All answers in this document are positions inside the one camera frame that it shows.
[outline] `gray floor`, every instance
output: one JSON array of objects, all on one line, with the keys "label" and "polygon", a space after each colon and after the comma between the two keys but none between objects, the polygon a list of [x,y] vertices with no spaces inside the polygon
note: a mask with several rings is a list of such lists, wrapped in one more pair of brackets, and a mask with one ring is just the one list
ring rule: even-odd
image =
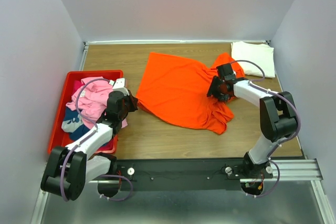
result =
[{"label": "gray floor", "polygon": [[323,223],[310,182],[280,182],[269,196],[253,199],[239,191],[136,192],[123,202],[100,199],[86,184],[71,202],[50,195],[43,223]]}]

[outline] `robotic arm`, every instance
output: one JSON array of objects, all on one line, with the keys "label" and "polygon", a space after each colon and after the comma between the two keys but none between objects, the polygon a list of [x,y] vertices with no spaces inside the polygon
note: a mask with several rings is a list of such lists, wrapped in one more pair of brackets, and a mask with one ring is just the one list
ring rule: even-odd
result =
[{"label": "robotic arm", "polygon": [[41,189],[61,196],[61,170],[65,158],[66,171],[63,188],[67,199],[75,200],[86,182],[103,174],[115,174],[116,158],[99,153],[90,157],[103,144],[109,142],[121,129],[122,121],[129,112],[137,110],[138,100],[125,88],[125,79],[118,79],[109,94],[107,108],[87,134],[66,147],[52,149],[41,181]]},{"label": "robotic arm", "polygon": [[298,128],[294,106],[289,92],[263,92],[262,88],[251,84],[246,78],[236,78],[231,64],[217,67],[218,76],[214,76],[207,96],[220,101],[231,97],[243,98],[260,108],[261,136],[256,145],[245,154],[241,172],[246,177],[255,177],[266,167],[268,158],[275,149]]}]

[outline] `wall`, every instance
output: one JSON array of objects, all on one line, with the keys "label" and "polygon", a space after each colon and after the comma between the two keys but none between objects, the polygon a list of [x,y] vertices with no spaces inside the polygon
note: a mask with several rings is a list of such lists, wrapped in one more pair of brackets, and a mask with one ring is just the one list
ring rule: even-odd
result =
[{"label": "wall", "polygon": [[300,142],[317,158],[336,214],[336,1],[295,0],[272,40],[276,69],[302,117]]},{"label": "wall", "polygon": [[30,223],[62,83],[83,44],[61,0],[0,7],[0,223]]},{"label": "wall", "polygon": [[271,39],[293,0],[62,0],[84,41]]}]

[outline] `wire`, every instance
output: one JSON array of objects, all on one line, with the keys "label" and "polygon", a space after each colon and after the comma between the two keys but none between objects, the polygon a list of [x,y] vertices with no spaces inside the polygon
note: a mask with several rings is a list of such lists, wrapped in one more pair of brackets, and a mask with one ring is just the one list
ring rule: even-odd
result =
[{"label": "wire", "polygon": [[289,137],[285,138],[284,140],[279,141],[278,144],[275,145],[273,147],[273,149],[271,149],[271,151],[267,154],[267,157],[269,158],[274,153],[274,151],[278,148],[278,146],[280,144],[293,139],[294,137],[296,137],[299,134],[299,131],[301,130],[301,117],[299,115],[299,112],[295,108],[295,106],[288,99],[286,99],[285,97],[279,95],[278,93],[275,93],[273,91],[264,89],[264,88],[262,88],[262,87],[260,87],[260,86],[258,86],[256,84],[252,83],[253,81],[263,81],[263,80],[265,80],[265,72],[263,71],[263,69],[260,66],[258,66],[257,64],[255,64],[254,62],[249,61],[249,60],[235,60],[235,61],[230,62],[230,64],[233,64],[233,63],[236,63],[236,62],[247,62],[247,63],[250,63],[250,64],[256,66],[261,71],[263,77],[261,79],[250,80],[248,82],[248,84],[251,87],[253,87],[253,88],[255,88],[255,89],[259,90],[259,91],[262,91],[264,93],[268,93],[268,94],[274,95],[274,96],[278,97],[279,99],[283,100],[285,103],[287,103],[293,109],[293,111],[295,113],[296,121],[297,121],[297,124],[298,124],[296,131],[293,134],[291,134]]},{"label": "wire", "polygon": [[255,197],[255,198],[261,198],[261,197],[264,197],[264,196],[269,195],[271,192],[274,191],[274,189],[275,189],[275,188],[278,186],[278,184],[279,184],[279,181],[280,181],[280,168],[279,168],[278,164],[275,163],[274,161],[270,160],[269,162],[272,163],[272,164],[274,164],[275,167],[277,168],[277,171],[278,171],[277,181],[275,182],[275,184],[273,185],[273,187],[272,187],[271,189],[269,189],[267,192],[265,192],[264,194],[260,194],[260,195],[252,195],[252,196]]},{"label": "wire", "polygon": [[[97,126],[97,123],[92,120],[91,118],[83,115],[80,110],[79,110],[79,107],[78,107],[78,101],[79,101],[79,97],[80,95],[82,94],[82,92],[84,91],[84,89],[92,82],[94,81],[100,81],[100,80],[103,80],[103,81],[107,81],[107,82],[110,82],[109,79],[105,79],[105,78],[97,78],[97,79],[93,79],[91,81],[88,81],[82,88],[81,90],[79,91],[78,95],[77,95],[77,98],[76,98],[76,103],[75,103],[75,107],[76,107],[76,110],[78,112],[78,114],[88,120],[89,122],[93,123],[94,124],[94,127],[95,127],[95,130],[93,132],[91,132],[88,136],[86,136],[83,140],[81,140],[79,142],[79,145],[81,145],[82,143],[84,143],[87,139],[89,139],[90,137],[92,137],[98,130],[98,126]],[[66,170],[66,166],[67,166],[67,163],[70,159],[70,156],[72,155],[72,153],[78,148],[79,146],[78,144],[75,145],[69,152],[68,154],[66,155],[65,159],[64,159],[64,162],[63,162],[63,165],[62,165],[62,169],[61,169],[61,175],[60,175],[60,191],[61,191],[61,196],[63,198],[64,201],[69,201],[69,199],[67,198],[66,194],[65,194],[65,190],[64,190],[64,175],[65,175],[65,170]],[[121,198],[121,199],[118,199],[118,200],[113,200],[113,199],[110,199],[110,200],[113,200],[113,201],[122,201],[122,200],[125,200],[127,198],[129,198],[129,196],[131,195],[132,191],[133,191],[133,185],[132,183],[127,179],[125,178],[124,176],[121,176],[121,175],[103,175],[103,176],[109,176],[109,177],[118,177],[120,179],[125,179],[126,181],[128,181],[131,185],[131,192],[128,196],[124,197],[124,198]]]},{"label": "wire", "polygon": [[124,177],[124,176],[120,176],[120,175],[101,175],[101,177],[110,177],[110,178],[120,178],[120,179],[124,179],[124,180],[126,180],[126,181],[130,184],[130,187],[131,187],[130,192],[129,192],[125,197],[123,197],[123,198],[120,198],[120,199],[113,199],[113,198],[110,198],[110,197],[105,196],[104,194],[101,194],[101,195],[100,195],[101,198],[105,198],[105,199],[110,200],[110,201],[123,201],[123,200],[126,200],[126,199],[128,199],[129,197],[131,197],[131,195],[132,195],[132,193],[133,193],[133,184],[132,184],[132,182],[131,182],[128,178],[126,178],[126,177]]}]

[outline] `magenta cloth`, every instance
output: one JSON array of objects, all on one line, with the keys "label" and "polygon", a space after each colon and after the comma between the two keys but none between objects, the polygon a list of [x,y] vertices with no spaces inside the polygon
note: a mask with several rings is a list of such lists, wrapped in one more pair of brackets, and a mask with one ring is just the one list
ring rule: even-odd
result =
[{"label": "magenta cloth", "polygon": [[83,87],[84,86],[84,83],[81,83],[80,81],[75,81],[74,82],[74,85],[73,85],[73,90],[72,90],[72,94],[73,95],[74,93],[76,93],[76,91],[80,88],[80,87]]},{"label": "magenta cloth", "polygon": [[[88,77],[81,79],[81,83],[85,85],[89,81],[97,78],[102,78],[102,77]],[[81,88],[79,88],[71,97],[71,102],[68,102],[66,106],[73,110],[76,110],[76,98],[78,96],[79,91]],[[107,81],[94,81],[87,85],[85,89],[83,90],[81,96],[79,97],[78,100],[78,108],[81,111],[81,113],[88,118],[92,119],[93,121],[96,121],[100,116],[101,113],[106,109],[106,103],[107,99],[109,97],[109,93],[113,91],[112,86],[107,82]],[[82,119],[84,125],[91,129],[93,128],[93,123],[86,119]],[[127,126],[127,121],[126,119],[122,121],[122,128]]]}]

